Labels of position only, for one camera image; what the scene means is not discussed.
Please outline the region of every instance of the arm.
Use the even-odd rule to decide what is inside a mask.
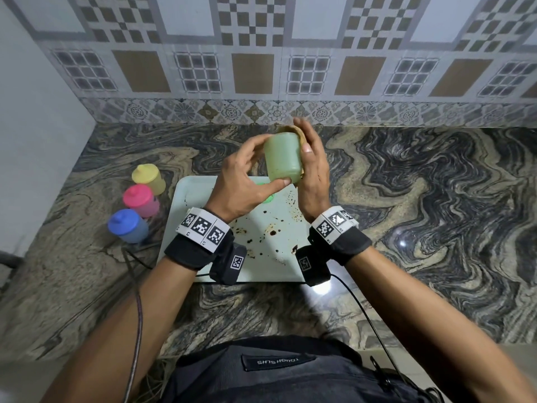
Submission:
[[[319,136],[295,119],[309,142],[301,151],[305,175],[299,208],[313,222],[330,207],[329,166]],[[511,359],[463,314],[373,247],[345,266],[403,346],[453,401],[537,402]]]
[[[291,183],[290,179],[277,179],[256,185],[247,175],[270,137],[252,137],[224,160],[205,208],[226,223],[249,213]],[[133,390],[157,358],[196,274],[164,257],[140,287],[143,332]],[[138,310],[131,296],[75,352],[41,403],[120,402],[131,371],[137,326]]]

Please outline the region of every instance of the forearm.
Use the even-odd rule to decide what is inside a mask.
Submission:
[[[143,332],[135,386],[168,337],[195,276],[195,271],[164,257],[141,285]],[[130,296],[84,342],[41,402],[121,401],[131,370],[137,326],[136,300]]]
[[[373,247],[346,267],[386,325],[453,401],[537,401],[492,339]]]

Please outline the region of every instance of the white tray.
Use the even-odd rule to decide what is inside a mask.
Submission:
[[[254,182],[269,182],[268,177],[250,177]],[[175,229],[192,207],[205,205],[213,190],[216,177],[191,175],[176,186],[170,214],[164,231],[160,260],[166,246],[175,237]],[[304,282],[293,248],[309,244],[309,224],[298,207],[296,188],[292,185],[274,195],[270,203],[262,203],[248,215],[230,223],[235,242],[244,244],[248,256],[238,276],[239,283],[248,282]],[[198,274],[208,273],[211,264]],[[196,278],[198,282],[213,283],[208,276]]]

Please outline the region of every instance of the hand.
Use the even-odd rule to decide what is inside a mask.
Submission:
[[[326,160],[323,142],[309,121],[294,118],[294,125],[304,132],[307,143],[300,148],[304,176],[298,183],[299,209],[306,221],[312,223],[330,208],[330,167]]]
[[[252,211],[272,194],[291,183],[291,178],[256,185],[247,175],[263,155],[263,144],[272,134],[261,134],[248,139],[238,152],[227,157],[216,179],[205,209],[218,215],[225,223]]]

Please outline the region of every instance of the granite surface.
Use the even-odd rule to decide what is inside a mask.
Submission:
[[[429,285],[495,341],[537,341],[537,132],[530,129],[319,127],[331,200],[376,248]],[[0,304],[0,359],[73,351],[129,291],[121,242],[105,227],[140,163],[167,183],[151,242],[162,237],[173,187],[216,175],[225,156],[269,126],[99,125]],[[265,175],[263,163],[253,170]],[[154,263],[158,246],[138,257]],[[139,266],[138,274],[146,274]],[[338,270],[347,282],[349,277]],[[356,290],[360,300],[364,300]],[[397,340],[365,303],[388,345]],[[378,347],[365,317],[332,280],[195,284],[162,356],[254,335],[336,337]]]

